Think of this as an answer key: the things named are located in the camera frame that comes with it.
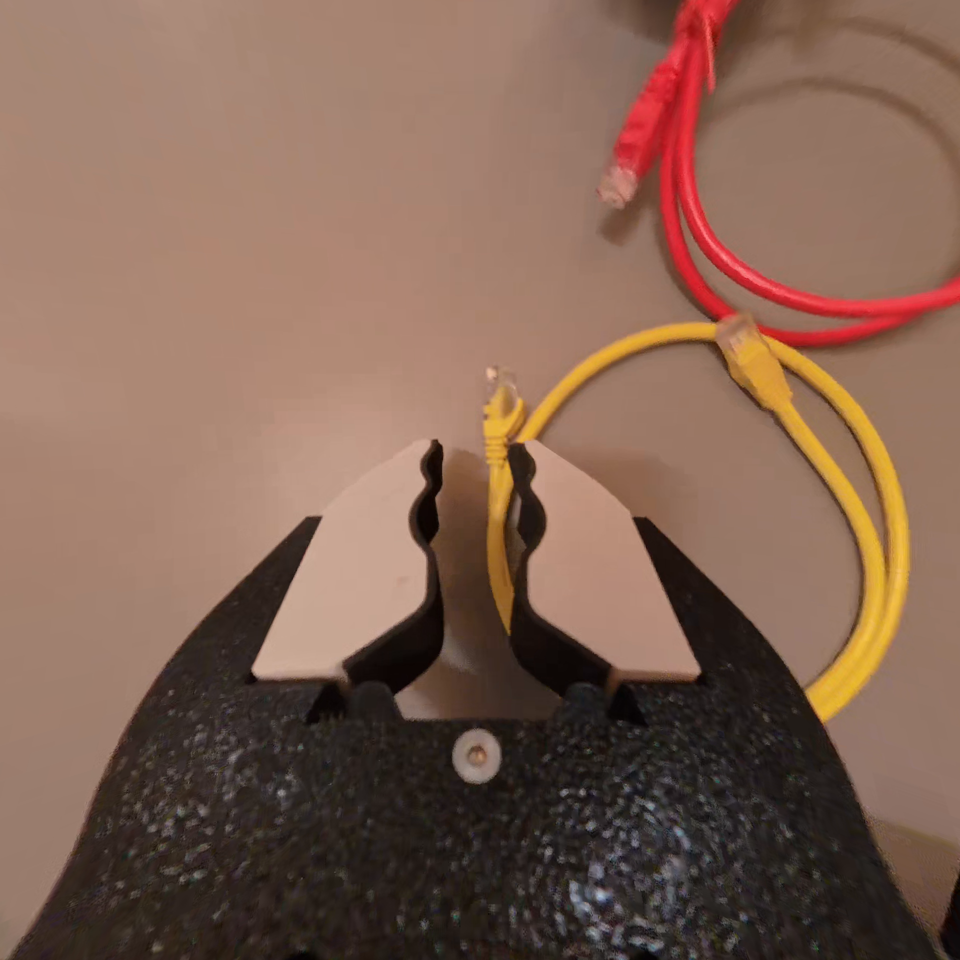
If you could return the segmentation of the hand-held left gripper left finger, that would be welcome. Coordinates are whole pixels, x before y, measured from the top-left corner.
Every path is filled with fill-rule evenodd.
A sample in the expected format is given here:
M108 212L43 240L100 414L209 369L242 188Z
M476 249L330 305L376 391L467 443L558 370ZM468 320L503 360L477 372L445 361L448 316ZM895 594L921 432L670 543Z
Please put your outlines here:
M405 689L441 654L444 450L418 439L325 508L251 666L259 682Z

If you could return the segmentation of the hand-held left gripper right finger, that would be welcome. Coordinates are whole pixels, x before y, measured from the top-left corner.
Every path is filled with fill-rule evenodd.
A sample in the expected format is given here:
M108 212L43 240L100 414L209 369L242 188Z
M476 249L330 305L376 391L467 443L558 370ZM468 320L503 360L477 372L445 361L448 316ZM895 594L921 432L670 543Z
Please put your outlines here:
M701 666L630 510L538 440L510 447L510 648L545 687L693 683Z

